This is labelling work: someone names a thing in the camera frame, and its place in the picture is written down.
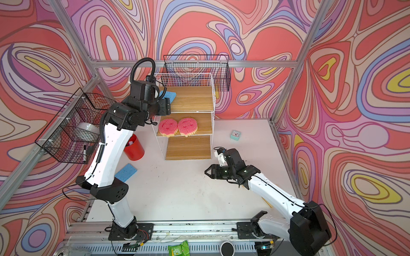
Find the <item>blue rectangular sponge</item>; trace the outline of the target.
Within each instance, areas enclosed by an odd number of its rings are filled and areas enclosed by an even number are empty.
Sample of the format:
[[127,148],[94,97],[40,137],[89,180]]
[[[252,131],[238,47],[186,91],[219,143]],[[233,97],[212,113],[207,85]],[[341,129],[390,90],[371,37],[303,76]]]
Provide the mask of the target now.
[[171,92],[171,91],[167,91],[167,92],[164,94],[164,98],[168,98],[169,101],[170,101],[170,103],[173,103],[173,101],[175,100],[176,96],[177,96],[177,93]]
[[137,169],[128,163],[119,172],[117,172],[114,177],[121,182],[127,182],[127,180],[129,180],[136,172]]

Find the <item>pink smiley scrub sponge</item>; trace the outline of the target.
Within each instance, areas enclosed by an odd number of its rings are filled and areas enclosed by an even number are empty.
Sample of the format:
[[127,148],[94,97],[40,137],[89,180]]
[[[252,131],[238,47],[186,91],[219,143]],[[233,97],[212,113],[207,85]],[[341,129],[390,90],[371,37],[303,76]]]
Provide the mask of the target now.
[[173,137],[178,132],[178,122],[172,118],[164,119],[158,126],[158,132],[164,137]]

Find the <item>yellow pink smiley sponge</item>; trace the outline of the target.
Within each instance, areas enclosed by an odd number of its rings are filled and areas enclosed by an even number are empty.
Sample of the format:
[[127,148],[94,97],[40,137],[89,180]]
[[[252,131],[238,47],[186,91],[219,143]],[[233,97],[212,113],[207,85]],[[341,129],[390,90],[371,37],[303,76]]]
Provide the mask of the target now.
[[183,118],[178,122],[178,131],[185,137],[196,134],[197,130],[198,123],[192,117]]

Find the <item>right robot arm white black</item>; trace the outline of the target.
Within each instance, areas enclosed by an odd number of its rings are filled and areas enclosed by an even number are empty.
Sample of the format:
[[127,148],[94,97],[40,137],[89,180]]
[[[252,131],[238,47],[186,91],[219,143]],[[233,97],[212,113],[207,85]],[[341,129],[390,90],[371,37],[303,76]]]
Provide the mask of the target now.
[[218,163],[205,171],[206,176],[244,187],[262,197],[281,214],[276,218],[268,211],[260,211],[249,221],[237,223],[234,231],[240,239],[282,239],[289,241],[301,256],[314,256],[336,241],[337,236],[331,233],[323,213],[323,204],[307,203],[285,192],[260,169],[247,165],[234,148],[215,147],[214,151]]

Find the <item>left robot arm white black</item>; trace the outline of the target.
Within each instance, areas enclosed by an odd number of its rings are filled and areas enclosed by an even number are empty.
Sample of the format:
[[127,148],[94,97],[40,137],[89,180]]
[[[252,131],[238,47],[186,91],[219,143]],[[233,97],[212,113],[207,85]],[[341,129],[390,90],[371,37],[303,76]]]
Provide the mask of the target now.
[[139,232],[126,197],[129,186],[115,177],[126,144],[138,127],[153,125],[153,117],[171,113],[170,100],[164,96],[166,90],[159,89],[155,78],[132,80],[130,87],[130,95],[102,115],[98,152],[85,175],[75,181],[94,199],[109,206],[113,215],[110,240],[134,240]]

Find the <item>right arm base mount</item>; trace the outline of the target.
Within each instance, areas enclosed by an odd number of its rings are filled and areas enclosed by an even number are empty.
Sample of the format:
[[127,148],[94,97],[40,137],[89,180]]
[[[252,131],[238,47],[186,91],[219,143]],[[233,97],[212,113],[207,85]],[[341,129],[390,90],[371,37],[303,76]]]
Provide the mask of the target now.
[[262,231],[261,227],[258,224],[260,218],[266,215],[267,213],[267,211],[260,211],[258,214],[253,216],[249,221],[237,222],[236,228],[232,228],[231,230],[237,233],[237,236],[240,240],[269,239],[268,242],[262,242],[261,244],[255,245],[256,250],[264,251],[268,249],[274,249],[278,237],[266,234],[264,231]]

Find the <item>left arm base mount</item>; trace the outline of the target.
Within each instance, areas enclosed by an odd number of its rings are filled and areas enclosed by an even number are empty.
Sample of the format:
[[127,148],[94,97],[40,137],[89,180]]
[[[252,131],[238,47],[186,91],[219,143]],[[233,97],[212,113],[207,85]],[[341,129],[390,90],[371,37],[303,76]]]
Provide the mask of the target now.
[[153,236],[153,223],[137,223],[133,220],[127,227],[122,228],[115,222],[104,229],[108,232],[108,240],[111,242],[112,249],[116,256],[119,256],[123,250],[135,251],[146,242],[150,241]]

